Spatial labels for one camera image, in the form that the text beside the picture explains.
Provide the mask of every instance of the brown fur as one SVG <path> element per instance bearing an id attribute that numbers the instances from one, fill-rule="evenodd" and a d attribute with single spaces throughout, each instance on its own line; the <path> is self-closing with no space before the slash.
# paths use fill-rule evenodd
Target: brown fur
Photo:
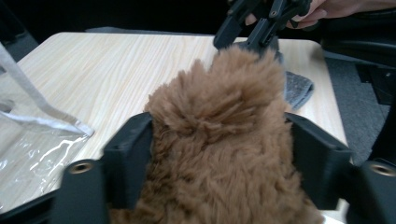
<path id="1" fill-rule="evenodd" d="M 147 180 L 113 223 L 321 223 L 291 164 L 283 84 L 274 53 L 230 48 L 156 90 Z"/>

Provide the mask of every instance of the light wood tabletop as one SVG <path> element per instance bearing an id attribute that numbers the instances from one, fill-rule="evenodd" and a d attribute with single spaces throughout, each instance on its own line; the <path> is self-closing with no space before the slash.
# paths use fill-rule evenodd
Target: light wood tabletop
<path id="1" fill-rule="evenodd" d="M 60 33 L 50 37 L 19 66 L 54 107 L 95 134 L 70 161 L 99 159 L 102 147 L 149 95 L 196 59 L 209 67 L 217 50 L 213 36 Z M 296 114 L 311 119 L 345 143 L 332 83 L 320 45 L 279 40 L 288 71 L 315 83 L 311 99 Z"/>

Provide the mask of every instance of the brown teddy bear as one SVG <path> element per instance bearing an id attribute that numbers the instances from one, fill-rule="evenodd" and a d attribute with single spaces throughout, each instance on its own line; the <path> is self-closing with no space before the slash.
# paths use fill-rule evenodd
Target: brown teddy bear
<path id="1" fill-rule="evenodd" d="M 150 95 L 147 179 L 112 223 L 322 223 L 292 165 L 283 74 L 273 52 L 231 47 Z"/>

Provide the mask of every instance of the floor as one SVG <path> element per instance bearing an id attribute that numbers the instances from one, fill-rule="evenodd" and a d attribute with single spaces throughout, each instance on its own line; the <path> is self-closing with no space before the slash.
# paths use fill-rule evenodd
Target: floor
<path id="1" fill-rule="evenodd" d="M 92 32 L 109 33 L 114 30 Z M 19 37 L 14 43 L 6 44 L 6 49 L 15 61 L 22 59 L 35 47 L 37 43 L 29 34 Z M 356 63 L 334 55 L 327 55 L 326 63 L 344 124 L 346 140 L 353 150 L 352 160 L 359 165 L 370 155 L 371 147 L 389 112 L 389 106 L 379 105 L 371 84 L 361 83 Z"/>

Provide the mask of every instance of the fur tuft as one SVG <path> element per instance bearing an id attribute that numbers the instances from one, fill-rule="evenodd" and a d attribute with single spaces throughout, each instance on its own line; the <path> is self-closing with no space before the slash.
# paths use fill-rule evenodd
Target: fur tuft
<path id="1" fill-rule="evenodd" d="M 273 52 L 232 47 L 156 90 L 147 180 L 113 223 L 321 223 L 292 166 L 283 85 Z"/>

